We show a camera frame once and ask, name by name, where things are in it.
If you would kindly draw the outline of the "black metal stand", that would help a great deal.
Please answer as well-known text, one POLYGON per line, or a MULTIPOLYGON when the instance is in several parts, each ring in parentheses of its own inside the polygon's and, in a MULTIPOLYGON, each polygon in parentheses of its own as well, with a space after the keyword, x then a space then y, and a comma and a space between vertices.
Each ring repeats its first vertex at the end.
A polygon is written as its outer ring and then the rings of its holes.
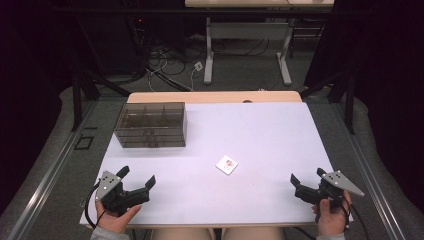
POLYGON ((72 130, 76 131, 81 125, 83 120, 83 108, 82 108, 82 95, 89 101, 97 101, 100 97, 100 92, 96 87, 96 84, 100 83, 105 85, 107 88, 114 92, 128 97, 130 92, 110 82, 105 77, 97 74, 91 70, 76 71, 72 78, 72 93, 73 93, 73 127, 72 130))
POLYGON ((345 97, 344 124, 349 133, 354 135, 353 107, 355 98, 355 78, 353 75, 342 72, 336 73, 333 76, 318 82, 312 87, 307 87, 305 90, 300 92, 300 97, 305 98, 328 84, 333 85, 327 95, 327 100, 330 103, 339 103, 342 97, 345 97))

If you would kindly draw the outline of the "person's left hand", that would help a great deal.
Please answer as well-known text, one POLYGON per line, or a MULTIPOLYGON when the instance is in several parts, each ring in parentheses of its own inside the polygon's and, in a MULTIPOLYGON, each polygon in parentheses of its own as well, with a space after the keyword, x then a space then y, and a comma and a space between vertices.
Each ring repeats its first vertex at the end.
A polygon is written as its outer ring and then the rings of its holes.
POLYGON ((97 227, 110 232, 123 234, 126 231, 129 222, 141 210, 141 205, 135 205, 129 208, 122 216, 116 216, 107 211, 100 201, 95 203, 97 211, 97 227))

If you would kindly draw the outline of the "person's leg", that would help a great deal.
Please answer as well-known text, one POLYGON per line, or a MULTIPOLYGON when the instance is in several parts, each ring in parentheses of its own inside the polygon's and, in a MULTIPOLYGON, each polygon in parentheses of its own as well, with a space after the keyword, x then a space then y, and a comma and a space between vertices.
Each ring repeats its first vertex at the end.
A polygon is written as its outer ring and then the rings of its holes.
POLYGON ((283 231, 276 227, 238 227, 223 231, 222 240, 285 240, 283 231))
POLYGON ((215 235, 201 228, 155 229, 151 240, 215 240, 215 235))

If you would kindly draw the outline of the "white-legged desk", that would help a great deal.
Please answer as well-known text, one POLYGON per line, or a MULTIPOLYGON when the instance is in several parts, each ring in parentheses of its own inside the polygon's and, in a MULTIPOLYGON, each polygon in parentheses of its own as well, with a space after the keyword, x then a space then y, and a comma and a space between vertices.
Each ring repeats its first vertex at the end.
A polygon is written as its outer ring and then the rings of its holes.
MULTIPOLYGON (((300 10, 331 9, 335 0, 185 0, 185 6, 200 10, 300 10)), ((283 84, 292 84, 286 63, 289 44, 295 27, 296 17, 283 17, 282 22, 250 22, 246 20, 229 20, 216 22, 210 17, 206 18, 206 62, 204 83, 212 83, 214 52, 213 39, 257 39, 257 40, 282 40, 282 50, 276 54, 283 84)))

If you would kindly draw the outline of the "dark curtain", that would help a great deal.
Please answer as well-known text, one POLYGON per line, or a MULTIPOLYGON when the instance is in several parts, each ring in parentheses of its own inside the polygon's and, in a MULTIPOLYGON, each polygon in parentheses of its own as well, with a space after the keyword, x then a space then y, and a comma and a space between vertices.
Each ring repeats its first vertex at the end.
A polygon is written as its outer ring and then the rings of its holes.
POLYGON ((424 213, 424 0, 336 0, 337 11, 369 11, 349 28, 361 50, 356 97, 381 161, 404 195, 424 213))
POLYGON ((0 215, 41 153, 70 86, 59 47, 38 0, 0 0, 0 215))

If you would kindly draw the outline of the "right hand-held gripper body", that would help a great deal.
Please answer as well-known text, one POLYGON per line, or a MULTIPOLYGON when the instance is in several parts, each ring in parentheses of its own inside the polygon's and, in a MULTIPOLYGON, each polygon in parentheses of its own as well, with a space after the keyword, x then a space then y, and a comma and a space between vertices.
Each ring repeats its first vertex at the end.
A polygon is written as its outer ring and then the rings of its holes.
POLYGON ((339 203, 344 196, 344 191, 361 197, 365 196, 365 193, 340 171, 327 173, 320 178, 321 182, 317 189, 302 185, 300 182, 300 186, 295 188, 295 196, 310 204, 319 204, 322 199, 339 203))

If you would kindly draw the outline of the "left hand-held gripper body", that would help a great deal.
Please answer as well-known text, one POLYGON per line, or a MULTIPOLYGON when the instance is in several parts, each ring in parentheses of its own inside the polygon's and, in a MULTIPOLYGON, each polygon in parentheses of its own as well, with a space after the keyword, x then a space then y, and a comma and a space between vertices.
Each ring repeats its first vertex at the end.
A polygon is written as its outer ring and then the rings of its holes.
POLYGON ((107 211, 122 216, 129 208, 150 200, 150 189, 145 186, 140 189, 126 191, 123 189, 123 178, 109 171, 104 171, 95 196, 107 211))

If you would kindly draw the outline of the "person's right leg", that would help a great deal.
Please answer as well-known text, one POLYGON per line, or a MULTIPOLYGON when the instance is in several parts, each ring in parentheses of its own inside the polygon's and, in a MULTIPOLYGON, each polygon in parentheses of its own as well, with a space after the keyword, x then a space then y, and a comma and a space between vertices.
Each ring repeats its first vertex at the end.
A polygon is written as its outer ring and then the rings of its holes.
POLYGON ((222 240, 285 240, 283 231, 276 227, 238 227, 223 231, 222 240))

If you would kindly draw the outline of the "aluminium floor rail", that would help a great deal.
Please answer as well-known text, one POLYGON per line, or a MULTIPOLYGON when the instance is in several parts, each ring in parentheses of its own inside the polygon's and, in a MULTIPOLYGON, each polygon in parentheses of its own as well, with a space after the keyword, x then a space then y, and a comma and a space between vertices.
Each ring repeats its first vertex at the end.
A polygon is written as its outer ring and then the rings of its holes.
POLYGON ((56 125, 34 166, 6 212, 0 217, 0 225, 7 226, 3 240, 23 240, 27 236, 96 105, 96 101, 88 101, 84 104, 82 120, 72 130, 75 120, 72 104, 70 102, 63 104, 56 125))
POLYGON ((350 145, 355 154, 355 164, 366 185, 372 202, 382 220, 382 223, 389 235, 390 240, 406 240, 405 235, 387 201, 377 179, 368 164, 366 156, 359 144, 357 137, 350 132, 344 122, 344 113, 338 104, 331 104, 331 108, 336 115, 339 124, 344 128, 344 134, 347 136, 350 145))

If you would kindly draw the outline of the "white picture card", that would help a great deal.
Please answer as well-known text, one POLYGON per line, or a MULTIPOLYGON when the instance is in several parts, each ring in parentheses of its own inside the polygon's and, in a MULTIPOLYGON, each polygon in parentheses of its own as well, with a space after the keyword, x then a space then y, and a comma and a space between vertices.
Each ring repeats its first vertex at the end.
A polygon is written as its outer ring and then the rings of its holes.
POLYGON ((216 168, 226 175, 230 175, 239 165, 237 161, 231 157, 224 155, 217 163, 216 168))

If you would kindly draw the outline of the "person's left leg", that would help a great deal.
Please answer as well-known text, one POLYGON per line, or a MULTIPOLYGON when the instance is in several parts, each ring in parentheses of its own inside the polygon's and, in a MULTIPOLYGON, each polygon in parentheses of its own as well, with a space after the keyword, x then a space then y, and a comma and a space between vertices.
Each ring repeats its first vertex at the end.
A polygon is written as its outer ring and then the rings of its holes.
POLYGON ((151 240, 215 240, 215 235, 201 228, 155 229, 151 240))

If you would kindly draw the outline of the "smoky transparent drawer box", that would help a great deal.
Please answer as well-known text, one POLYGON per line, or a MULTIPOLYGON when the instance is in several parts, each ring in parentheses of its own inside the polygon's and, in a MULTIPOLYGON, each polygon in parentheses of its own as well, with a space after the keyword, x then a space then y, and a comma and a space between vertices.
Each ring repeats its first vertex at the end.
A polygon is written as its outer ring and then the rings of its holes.
POLYGON ((114 128, 118 137, 177 138, 186 143, 184 102, 126 103, 114 128))

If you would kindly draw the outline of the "person's right hand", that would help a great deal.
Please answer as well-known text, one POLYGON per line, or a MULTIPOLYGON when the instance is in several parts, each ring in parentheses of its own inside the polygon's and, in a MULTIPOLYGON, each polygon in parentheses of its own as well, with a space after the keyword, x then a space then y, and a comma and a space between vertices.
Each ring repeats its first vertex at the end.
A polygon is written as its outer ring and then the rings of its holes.
POLYGON ((313 206, 313 212, 320 213, 318 220, 318 236, 334 235, 345 232, 346 220, 348 219, 347 212, 350 209, 351 198, 347 191, 344 191, 344 200, 342 205, 345 209, 330 209, 330 201, 322 199, 319 206, 313 206))

